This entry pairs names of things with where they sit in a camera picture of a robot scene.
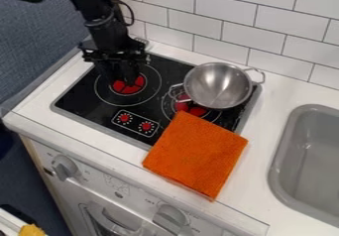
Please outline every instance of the sink basin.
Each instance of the sink basin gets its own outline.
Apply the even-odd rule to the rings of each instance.
[[[339,227],[339,110],[303,105],[290,113],[269,185],[283,204]]]

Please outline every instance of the stainless steel pot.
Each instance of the stainless steel pot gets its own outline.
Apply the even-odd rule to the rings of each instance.
[[[193,101],[213,109],[227,109],[243,103],[252,93],[253,81],[247,71],[265,74],[256,68],[241,69],[235,65],[212,62],[193,68],[183,83],[172,85],[169,96],[176,102]]]

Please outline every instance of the orange towel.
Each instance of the orange towel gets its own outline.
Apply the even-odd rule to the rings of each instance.
[[[215,199],[248,141],[180,111],[143,161],[143,166]]]

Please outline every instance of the blue fabric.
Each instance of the blue fabric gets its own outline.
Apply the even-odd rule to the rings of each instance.
[[[32,217],[50,236],[71,236],[30,156],[17,137],[14,141],[0,161],[0,205]]]
[[[88,35],[69,0],[0,0],[0,14],[0,103]]]
[[[82,41],[88,35],[82,24],[68,0],[0,0],[0,104]],[[50,236],[70,236],[20,140],[11,142],[0,134],[0,204],[31,216]]]
[[[1,130],[0,126],[0,162],[13,145],[13,138],[9,132]]]

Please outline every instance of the black stovetop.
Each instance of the black stovetop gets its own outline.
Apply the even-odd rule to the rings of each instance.
[[[223,111],[209,110],[191,102],[175,103],[168,95],[169,88],[183,82],[192,68],[193,65],[151,55],[151,65],[141,66],[141,75],[134,86],[126,86],[121,81],[109,84],[93,68],[56,102],[55,107],[86,125],[94,123],[93,127],[104,127],[102,130],[106,133],[109,129],[123,134],[125,141],[128,136],[131,142],[138,140],[151,146],[176,110],[188,111],[239,133],[258,98],[260,85],[255,85],[251,97],[243,104]]]

